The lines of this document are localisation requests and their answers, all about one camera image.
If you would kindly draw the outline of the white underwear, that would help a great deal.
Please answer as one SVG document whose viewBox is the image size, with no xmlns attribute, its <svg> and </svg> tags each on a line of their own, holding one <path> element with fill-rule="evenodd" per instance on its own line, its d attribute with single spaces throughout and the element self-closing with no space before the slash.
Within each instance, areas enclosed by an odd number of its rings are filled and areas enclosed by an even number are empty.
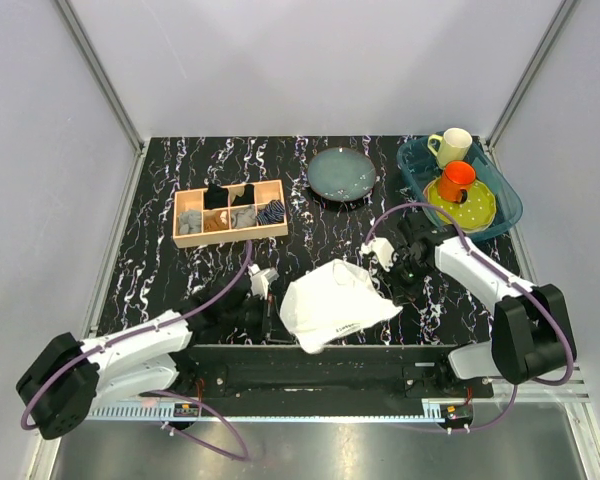
<svg viewBox="0 0 600 480">
<path fill-rule="evenodd" d="M 317 354 L 329 342 L 390 320 L 401 311 L 380 296 L 367 270 L 333 260 L 289 284 L 279 315 L 300 347 Z"/>
</svg>

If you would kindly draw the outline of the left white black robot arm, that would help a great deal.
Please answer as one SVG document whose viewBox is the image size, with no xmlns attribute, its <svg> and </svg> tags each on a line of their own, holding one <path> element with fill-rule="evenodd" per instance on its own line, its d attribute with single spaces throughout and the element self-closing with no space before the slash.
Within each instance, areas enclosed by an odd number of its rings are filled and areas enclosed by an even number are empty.
<svg viewBox="0 0 600 480">
<path fill-rule="evenodd" d="M 24 404 L 20 426 L 46 440 L 66 435 L 94 410 L 134 396 L 204 390 L 190 350 L 244 330 L 256 343 L 278 308 L 272 293 L 247 287 L 202 289 L 154 319 L 115 334 L 54 337 L 16 383 Z"/>
</svg>

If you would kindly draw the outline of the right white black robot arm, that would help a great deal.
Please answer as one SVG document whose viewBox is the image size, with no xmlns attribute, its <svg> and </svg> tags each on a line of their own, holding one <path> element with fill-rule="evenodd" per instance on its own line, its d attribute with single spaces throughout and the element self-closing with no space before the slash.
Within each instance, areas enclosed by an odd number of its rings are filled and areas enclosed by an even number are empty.
<svg viewBox="0 0 600 480">
<path fill-rule="evenodd" d="M 427 226 L 412 214 L 399 223 L 405 243 L 385 238 L 367 244 L 390 284 L 405 290 L 439 271 L 461 284 L 493 317 L 490 339 L 450 351 L 434 371 L 446 396 L 466 389 L 470 379 L 492 377 L 512 385 L 567 382 L 577 356 L 563 293 L 553 284 L 537 286 L 498 265 L 470 239 L 447 225 Z"/>
</svg>

